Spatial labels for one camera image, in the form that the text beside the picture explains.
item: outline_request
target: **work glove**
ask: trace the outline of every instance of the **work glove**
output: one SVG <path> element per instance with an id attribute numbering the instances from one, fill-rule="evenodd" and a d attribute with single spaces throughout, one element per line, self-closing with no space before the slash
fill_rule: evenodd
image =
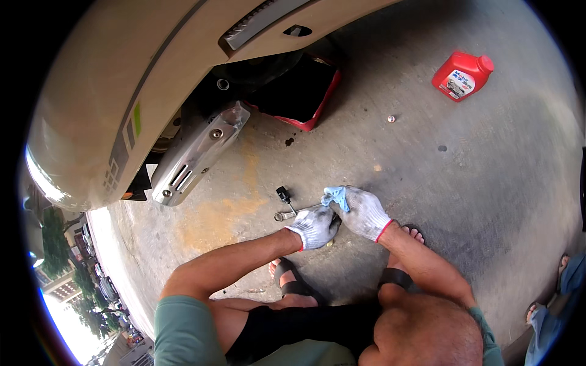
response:
<path id="1" fill-rule="evenodd" d="M 345 212 L 337 204 L 331 204 L 344 225 L 353 233 L 378 242 L 384 229 L 392 221 L 384 212 L 379 199 L 371 192 L 346 186 L 346 202 L 350 208 L 349 212 Z"/>
<path id="2" fill-rule="evenodd" d="M 285 226 L 296 232 L 303 242 L 302 250 L 321 248 L 338 232 L 340 218 L 334 211 L 325 206 L 299 211 L 291 226 Z"/>

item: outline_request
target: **chrome exhaust cover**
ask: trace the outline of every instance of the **chrome exhaust cover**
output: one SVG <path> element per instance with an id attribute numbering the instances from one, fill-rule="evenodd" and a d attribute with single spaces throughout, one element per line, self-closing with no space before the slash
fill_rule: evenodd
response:
<path id="1" fill-rule="evenodd" d="M 236 140 L 249 117 L 250 111 L 244 103 L 237 101 L 234 107 L 222 111 L 209 125 L 201 121 L 198 125 L 182 125 L 152 175 L 152 198 L 165 206 L 177 206 L 183 202 Z"/>

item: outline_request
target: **red oil bottle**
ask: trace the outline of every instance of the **red oil bottle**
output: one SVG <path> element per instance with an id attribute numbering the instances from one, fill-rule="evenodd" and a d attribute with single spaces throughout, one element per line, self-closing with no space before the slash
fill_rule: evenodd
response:
<path id="1" fill-rule="evenodd" d="M 479 91 L 494 69 L 488 56 L 456 51 L 435 73 L 431 84 L 451 100 L 460 102 Z"/>

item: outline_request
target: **wrench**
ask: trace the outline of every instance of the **wrench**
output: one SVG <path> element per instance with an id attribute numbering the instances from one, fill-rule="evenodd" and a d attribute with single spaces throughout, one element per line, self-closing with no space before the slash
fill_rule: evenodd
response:
<path id="1" fill-rule="evenodd" d="M 310 208 L 315 208 L 315 207 L 319 207 L 321 206 L 321 204 L 316 204 L 314 206 L 311 207 L 305 207 L 302 208 L 300 210 L 297 210 L 297 213 L 299 213 L 300 211 L 305 211 L 305 210 L 309 210 Z M 280 223 L 283 220 L 287 220 L 288 218 L 292 218 L 295 217 L 296 215 L 293 212 L 277 212 L 275 214 L 275 216 L 273 216 L 273 218 L 275 219 L 276 222 Z"/>

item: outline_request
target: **blue rag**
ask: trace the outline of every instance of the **blue rag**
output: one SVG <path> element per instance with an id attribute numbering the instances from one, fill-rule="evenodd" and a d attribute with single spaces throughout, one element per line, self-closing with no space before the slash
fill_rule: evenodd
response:
<path id="1" fill-rule="evenodd" d="M 340 208 L 346 212 L 350 212 L 350 207 L 346 203 L 346 187 L 325 187 L 323 189 L 322 205 L 329 206 L 331 201 L 340 205 Z"/>

